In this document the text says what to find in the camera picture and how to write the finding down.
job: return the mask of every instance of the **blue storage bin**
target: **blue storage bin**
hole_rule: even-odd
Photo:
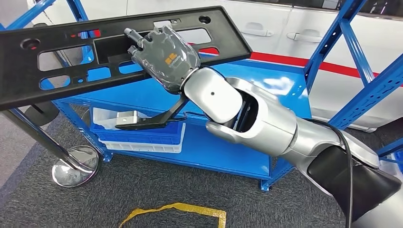
[[[170,122],[165,128],[148,130],[105,130],[103,126],[92,122],[90,131],[95,133],[101,141],[128,142],[128,143],[151,143],[178,145],[181,143],[182,122]]]

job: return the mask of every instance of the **gray carpet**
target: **gray carpet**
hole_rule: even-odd
[[[47,131],[67,148],[88,144],[62,115]],[[349,132],[373,149],[399,137],[385,136],[382,131]],[[255,179],[116,155],[111,163],[102,164],[89,183],[64,189],[50,177],[55,157],[38,145],[30,153],[38,158],[32,158],[35,162],[22,181],[6,196],[0,211],[3,227],[118,227],[134,208],[158,208],[174,202],[224,210],[227,228],[344,225],[344,215],[336,202],[296,171],[270,192],[262,192]],[[124,227],[214,228],[217,224],[214,217],[169,209],[140,215]]]

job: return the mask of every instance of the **gray wall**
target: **gray wall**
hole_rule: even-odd
[[[7,27],[27,10],[27,0],[0,0],[0,23]]]

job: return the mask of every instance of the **round chrome base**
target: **round chrome base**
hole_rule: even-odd
[[[57,161],[52,168],[53,181],[56,184],[72,188],[87,182],[93,177],[98,168],[99,156],[96,150],[90,146],[75,146],[67,150],[70,156],[75,157],[79,162],[87,166],[92,172],[74,170],[62,161]]]

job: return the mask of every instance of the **black bracket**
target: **black bracket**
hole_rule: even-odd
[[[177,121],[174,117],[188,103],[188,101],[189,99],[182,93],[179,101],[177,101],[168,111],[151,118],[139,119],[137,123],[121,124],[116,125],[115,127],[121,130],[144,130],[165,127],[169,121]]]
[[[48,100],[87,93],[150,78],[145,72],[122,74],[119,65],[130,61],[127,49],[131,41],[125,28],[147,34],[154,22],[170,20],[175,31],[205,29],[211,42],[193,48],[216,48],[219,55],[201,57],[203,65],[222,64],[249,58],[251,49],[221,6],[151,13],[111,19],[27,28],[0,32],[0,111]],[[83,39],[83,31],[99,31],[100,37]],[[94,60],[87,64],[49,71],[38,67],[38,56],[44,52],[90,46]],[[107,67],[111,77],[96,81],[87,79],[88,70]],[[69,85],[43,90],[39,84],[46,78],[69,76]]]

